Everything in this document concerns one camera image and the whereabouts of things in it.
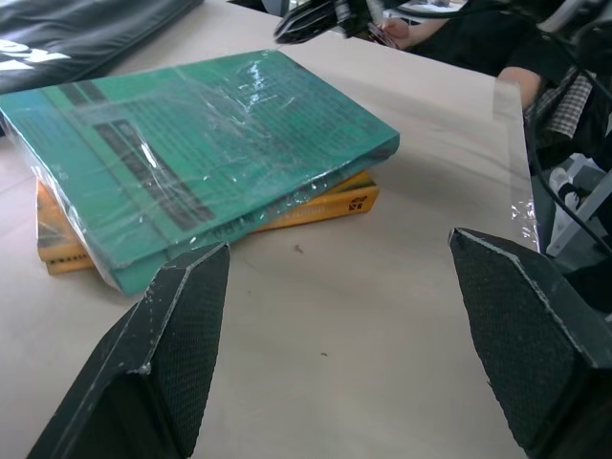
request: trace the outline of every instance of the black bag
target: black bag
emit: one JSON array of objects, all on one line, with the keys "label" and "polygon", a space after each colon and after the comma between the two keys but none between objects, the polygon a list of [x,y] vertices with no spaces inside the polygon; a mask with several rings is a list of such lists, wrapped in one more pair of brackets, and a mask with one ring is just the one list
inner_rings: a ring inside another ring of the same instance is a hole
[{"label": "black bag", "polygon": [[0,94],[101,77],[202,0],[5,0]]}]

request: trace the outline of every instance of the person's hand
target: person's hand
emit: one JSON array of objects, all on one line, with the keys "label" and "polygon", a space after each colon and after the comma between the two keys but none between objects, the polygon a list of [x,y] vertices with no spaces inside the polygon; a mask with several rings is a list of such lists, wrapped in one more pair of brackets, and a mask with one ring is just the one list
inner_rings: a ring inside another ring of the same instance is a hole
[{"label": "person's hand", "polygon": [[410,46],[410,26],[399,17],[385,19],[380,28],[398,48],[405,50]]}]

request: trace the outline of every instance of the wooden table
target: wooden table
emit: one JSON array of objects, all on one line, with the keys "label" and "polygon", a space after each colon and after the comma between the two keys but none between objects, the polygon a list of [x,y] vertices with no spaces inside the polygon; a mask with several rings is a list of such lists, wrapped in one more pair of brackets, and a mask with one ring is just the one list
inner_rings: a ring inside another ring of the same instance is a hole
[{"label": "wooden table", "polygon": [[[118,72],[275,47],[276,21],[207,0]],[[371,213],[233,246],[194,457],[524,457],[474,352],[447,247],[457,226],[536,246],[517,89],[334,33],[282,52],[393,125],[402,146],[373,171]],[[6,140],[0,209],[0,457],[16,459],[133,299],[94,273],[47,275],[34,178]]]}]

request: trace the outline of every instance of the book cover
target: book cover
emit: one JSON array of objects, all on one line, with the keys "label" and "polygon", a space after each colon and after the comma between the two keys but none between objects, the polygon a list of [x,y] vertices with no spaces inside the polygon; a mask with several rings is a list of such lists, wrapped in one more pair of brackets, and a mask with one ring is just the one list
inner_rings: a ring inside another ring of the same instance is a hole
[{"label": "book cover", "polygon": [[234,241],[399,146],[274,51],[5,94],[0,111],[129,295],[176,254]]},{"label": "book cover", "polygon": [[[281,215],[262,230],[275,230],[314,223],[345,215],[368,212],[378,198],[379,188],[367,172],[330,189],[311,202]],[[37,247],[50,274],[94,268],[55,199],[41,183],[36,184]]]}]

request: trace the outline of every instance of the wire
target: wire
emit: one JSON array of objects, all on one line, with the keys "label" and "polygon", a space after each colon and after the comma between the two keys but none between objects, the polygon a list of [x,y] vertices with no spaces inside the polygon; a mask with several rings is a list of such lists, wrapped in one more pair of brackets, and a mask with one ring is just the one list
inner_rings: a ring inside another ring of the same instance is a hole
[{"label": "wire", "polygon": [[567,57],[569,61],[578,69],[578,71],[582,75],[584,75],[584,77],[588,79],[589,82],[595,88],[601,91],[608,98],[610,102],[612,102],[612,92],[610,92],[608,88],[606,88],[603,84],[601,84],[601,81],[599,81],[594,76],[592,76],[590,72],[588,72],[584,68],[584,66],[580,63],[578,58],[569,51],[568,45],[563,40],[561,40],[560,38],[554,35],[550,35],[550,34],[546,34],[545,36],[548,36],[551,39],[551,41],[555,43],[555,45],[557,45],[557,47],[561,50],[561,52],[565,55],[565,57]]},{"label": "wire", "polygon": [[[533,113],[537,113],[537,106],[541,100],[542,94],[544,90],[543,88],[537,92],[537,96],[535,96],[534,100],[534,108]],[[539,182],[544,187],[546,192],[550,195],[550,197],[557,203],[557,205],[567,213],[572,220],[574,220],[586,233],[591,236],[591,238],[601,246],[603,251],[612,258],[612,249],[601,239],[596,233],[590,229],[586,223],[584,223],[577,215],[572,211],[567,205],[563,202],[563,200],[553,191],[548,182],[544,179],[544,172],[542,171],[542,164],[539,161],[539,157],[537,156],[536,151],[536,117],[533,117],[527,126],[527,145],[530,150],[530,156],[532,158],[532,164],[535,167],[535,174],[539,179]]]},{"label": "wire", "polygon": [[[411,10],[410,8],[406,8],[406,9],[402,9],[401,12],[404,14],[409,14],[413,17],[421,17],[424,19],[452,19],[454,17],[461,17],[461,16],[467,16],[469,14],[475,14],[477,12],[502,11],[502,10],[507,10],[507,6],[503,4],[488,5],[487,7],[482,7],[482,8],[473,8],[473,9],[468,9],[468,10],[461,9],[459,11],[452,11],[452,12],[434,12],[434,11],[425,12],[425,11],[416,11],[416,10]],[[600,90],[608,98],[608,100],[610,100],[610,102],[612,102],[612,93],[605,86],[603,86],[595,77],[593,77],[589,72],[586,71],[586,69],[582,66],[582,64],[578,61],[578,59],[568,50],[567,45],[562,40],[560,40],[554,35],[547,34],[547,36],[549,36],[550,39],[565,54],[565,56],[568,59],[570,59],[570,61],[572,62],[574,66],[576,66],[578,71],[581,74],[583,74],[594,87]],[[534,114],[537,114],[537,106],[539,105],[542,94],[543,94],[543,88],[541,88],[537,92],[537,95],[535,97],[534,108],[533,108]],[[535,174],[537,178],[539,179],[541,185],[544,187],[544,190],[546,190],[546,192],[553,199],[553,201],[555,201],[555,203],[557,203],[557,205],[565,213],[567,213],[570,216],[570,218],[578,224],[579,227],[581,227],[589,236],[591,236],[591,238],[597,244],[601,246],[603,251],[608,256],[612,258],[612,249],[610,249],[610,247],[603,241],[603,239],[601,239],[596,233],[594,233],[586,225],[586,223],[584,223],[576,215],[574,211],[572,211],[570,208],[567,207],[567,205],[563,202],[563,200],[553,191],[553,189],[550,187],[548,182],[544,179],[544,172],[542,171],[542,164],[539,161],[539,157],[537,156],[537,151],[536,151],[536,123],[537,123],[536,116],[534,116],[529,122],[529,125],[527,126],[527,136],[528,136],[527,142],[528,142],[528,148],[531,150],[529,153],[530,153],[530,156],[532,157],[532,164],[535,166]]]},{"label": "wire", "polygon": [[396,9],[397,12],[400,12],[401,14],[408,14],[412,17],[421,17],[423,19],[452,19],[454,17],[461,17],[461,16],[468,16],[470,14],[475,14],[477,12],[484,12],[484,11],[502,11],[502,10],[507,10],[508,6],[504,5],[504,4],[494,4],[494,5],[487,5],[486,7],[481,7],[481,8],[471,8],[471,9],[464,9],[462,8],[461,10],[458,11],[420,11],[420,10],[413,10],[411,8],[402,8],[401,10]]}]

